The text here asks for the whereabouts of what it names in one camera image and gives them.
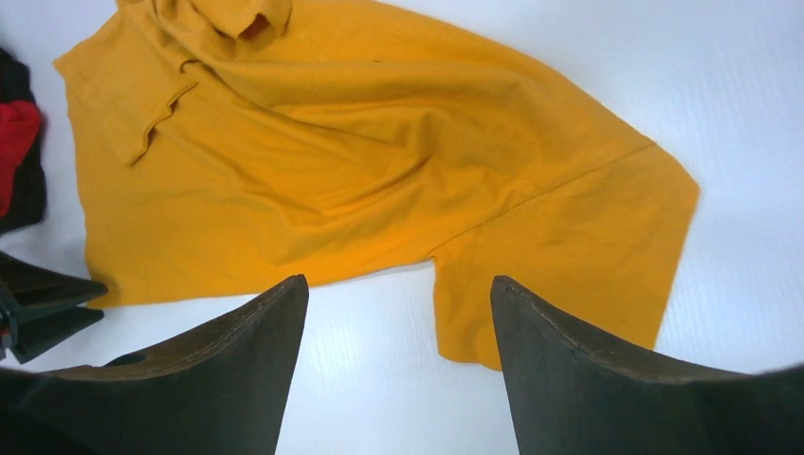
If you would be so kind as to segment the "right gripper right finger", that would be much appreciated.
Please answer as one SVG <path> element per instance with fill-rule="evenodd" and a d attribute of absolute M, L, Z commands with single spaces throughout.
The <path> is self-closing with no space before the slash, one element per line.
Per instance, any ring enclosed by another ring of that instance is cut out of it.
<path fill-rule="evenodd" d="M 522 454 L 799 454 L 803 369 L 729 372 L 639 347 L 506 276 L 490 292 Z"/>

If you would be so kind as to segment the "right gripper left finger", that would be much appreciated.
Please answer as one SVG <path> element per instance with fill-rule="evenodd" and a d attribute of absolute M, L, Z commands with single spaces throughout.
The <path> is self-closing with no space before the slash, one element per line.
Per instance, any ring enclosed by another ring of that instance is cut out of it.
<path fill-rule="evenodd" d="M 272 454 L 309 298 L 291 276 L 101 367 L 1 372 L 5 454 Z"/>

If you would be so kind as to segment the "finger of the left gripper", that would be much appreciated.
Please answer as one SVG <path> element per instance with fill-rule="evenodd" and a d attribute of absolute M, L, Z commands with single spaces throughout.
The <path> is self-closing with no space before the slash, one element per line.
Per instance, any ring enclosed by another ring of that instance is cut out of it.
<path fill-rule="evenodd" d="M 73 277 L 1 253 L 1 288 L 26 311 L 63 311 L 107 294 L 102 282 Z"/>
<path fill-rule="evenodd" d="M 76 307 L 18 324 L 6 334 L 6 349 L 18 362 L 25 364 L 101 321 L 103 317 L 101 310 Z"/>

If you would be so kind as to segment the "yellow t shirt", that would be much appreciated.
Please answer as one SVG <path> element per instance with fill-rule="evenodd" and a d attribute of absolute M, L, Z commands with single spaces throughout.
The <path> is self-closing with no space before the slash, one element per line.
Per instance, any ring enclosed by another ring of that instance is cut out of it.
<path fill-rule="evenodd" d="M 440 354 L 492 280 L 652 348 L 697 183 L 551 67 L 375 1 L 121 1 L 56 60 L 100 307 L 433 261 Z"/>

